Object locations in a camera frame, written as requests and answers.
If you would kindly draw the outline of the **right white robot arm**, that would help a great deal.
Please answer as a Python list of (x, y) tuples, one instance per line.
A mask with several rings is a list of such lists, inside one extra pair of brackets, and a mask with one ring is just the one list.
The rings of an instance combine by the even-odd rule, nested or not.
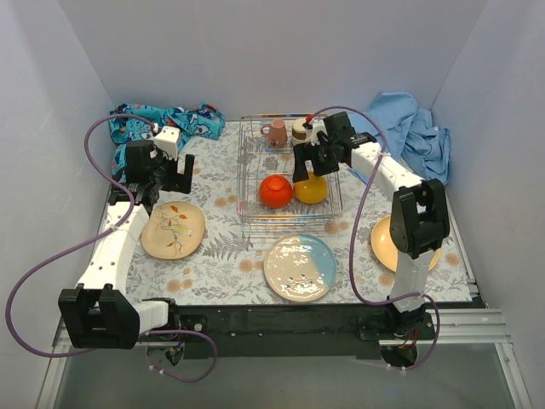
[(391, 201), (389, 235), (397, 250), (395, 281), (388, 298), (384, 330), (392, 337), (412, 333), (425, 316), (425, 293), (431, 262), (450, 234), (445, 186), (438, 179), (423, 180), (408, 171), (387, 152), (384, 132), (359, 133), (352, 126), (350, 108), (323, 119), (307, 116), (302, 124), (303, 141), (293, 147), (295, 169), (292, 180), (305, 181), (312, 170), (325, 176), (346, 164), (367, 176), (365, 190), (377, 186)]

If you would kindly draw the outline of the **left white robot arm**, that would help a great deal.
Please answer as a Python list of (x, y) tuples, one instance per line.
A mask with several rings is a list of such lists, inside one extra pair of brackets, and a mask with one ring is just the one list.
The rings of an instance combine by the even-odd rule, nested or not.
[(132, 141), (126, 165), (115, 177), (106, 206), (108, 235), (99, 239), (89, 266), (73, 289), (61, 291), (58, 305), (77, 349), (131, 349), (153, 330), (164, 341), (175, 339), (180, 318), (166, 298), (132, 303), (126, 294), (129, 265), (160, 191), (190, 193), (194, 157), (186, 155), (178, 171), (173, 136)]

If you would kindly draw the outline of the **wire dish rack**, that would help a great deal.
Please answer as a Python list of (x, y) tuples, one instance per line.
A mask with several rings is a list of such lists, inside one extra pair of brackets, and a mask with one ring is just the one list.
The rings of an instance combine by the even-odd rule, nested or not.
[(259, 187), (268, 176), (280, 175), (292, 181), (295, 160), (291, 141), (285, 147), (272, 147), (261, 128), (275, 119), (284, 121), (288, 137), (291, 125), (304, 113), (243, 115), (238, 132), (238, 216), (244, 224), (297, 225), (326, 223), (341, 216), (341, 186), (336, 173), (325, 177), (327, 195), (317, 204), (304, 204), (293, 198), (279, 209), (266, 207), (259, 197)]

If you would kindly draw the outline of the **pink mug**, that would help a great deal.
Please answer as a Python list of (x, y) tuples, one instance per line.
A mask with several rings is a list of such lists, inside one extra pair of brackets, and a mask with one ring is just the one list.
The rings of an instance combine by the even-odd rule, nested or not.
[(282, 119), (276, 118), (270, 124), (263, 125), (260, 132), (272, 147), (285, 147), (288, 136), (285, 122)]

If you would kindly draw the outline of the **beige bird pattern plate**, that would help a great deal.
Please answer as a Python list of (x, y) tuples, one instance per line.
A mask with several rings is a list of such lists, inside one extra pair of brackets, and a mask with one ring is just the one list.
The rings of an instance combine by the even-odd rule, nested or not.
[(152, 257), (179, 260), (200, 246), (204, 231), (204, 213), (197, 206), (169, 202), (152, 211), (141, 232), (141, 245)]

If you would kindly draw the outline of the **yellow bowl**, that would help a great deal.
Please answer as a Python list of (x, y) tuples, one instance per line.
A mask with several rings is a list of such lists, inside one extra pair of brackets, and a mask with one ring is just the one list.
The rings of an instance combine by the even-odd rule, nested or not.
[(327, 181), (323, 176), (308, 173), (308, 178), (294, 184), (295, 197), (307, 205), (315, 205), (322, 202), (328, 194)]

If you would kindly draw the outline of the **steel tumbler cup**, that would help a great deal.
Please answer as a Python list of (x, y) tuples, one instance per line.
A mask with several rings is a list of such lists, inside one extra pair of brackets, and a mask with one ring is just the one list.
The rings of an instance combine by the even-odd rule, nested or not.
[(293, 145), (308, 143), (311, 139), (312, 131), (307, 127), (305, 118), (296, 119), (291, 125), (291, 141)]

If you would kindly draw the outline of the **red orange bowl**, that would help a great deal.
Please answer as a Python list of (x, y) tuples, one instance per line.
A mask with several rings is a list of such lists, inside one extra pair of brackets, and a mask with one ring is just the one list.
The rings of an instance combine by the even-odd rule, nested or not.
[(282, 208), (291, 201), (292, 196), (293, 188), (284, 176), (270, 175), (261, 182), (259, 198), (267, 208)]

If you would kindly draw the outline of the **beige and blue plate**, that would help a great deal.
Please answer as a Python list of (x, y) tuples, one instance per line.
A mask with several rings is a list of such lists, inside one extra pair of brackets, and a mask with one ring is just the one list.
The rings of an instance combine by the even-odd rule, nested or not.
[(336, 281), (336, 259), (329, 246), (309, 234), (289, 234), (267, 251), (263, 272), (268, 286), (289, 302), (324, 297)]

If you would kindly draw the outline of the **plain orange plate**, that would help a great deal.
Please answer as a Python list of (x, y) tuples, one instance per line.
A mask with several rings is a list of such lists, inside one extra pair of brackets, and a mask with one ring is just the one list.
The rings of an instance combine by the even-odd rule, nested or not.
[(371, 232), (370, 240), (372, 250), (383, 266), (392, 272), (396, 272), (399, 254), (409, 262), (421, 262), (424, 259), (429, 260), (429, 270), (432, 270), (437, 265), (440, 256), (440, 249), (437, 249), (433, 253), (432, 257), (429, 257), (430, 253), (427, 253), (426, 255), (421, 254), (417, 259), (412, 259), (408, 254), (400, 253), (391, 238), (390, 224), (391, 216), (385, 216), (376, 223)]

